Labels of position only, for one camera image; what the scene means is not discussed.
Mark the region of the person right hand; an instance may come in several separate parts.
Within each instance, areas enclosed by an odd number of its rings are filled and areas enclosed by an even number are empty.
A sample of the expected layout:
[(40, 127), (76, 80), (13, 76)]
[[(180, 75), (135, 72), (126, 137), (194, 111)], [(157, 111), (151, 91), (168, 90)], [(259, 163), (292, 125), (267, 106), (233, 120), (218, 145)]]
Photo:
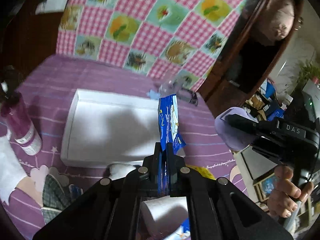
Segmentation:
[(305, 202), (313, 192), (314, 185), (308, 182), (302, 190), (299, 189), (291, 182), (293, 171), (288, 166), (277, 166), (274, 175), (277, 180), (267, 200), (270, 216), (289, 218), (298, 209), (298, 204), (293, 199)]

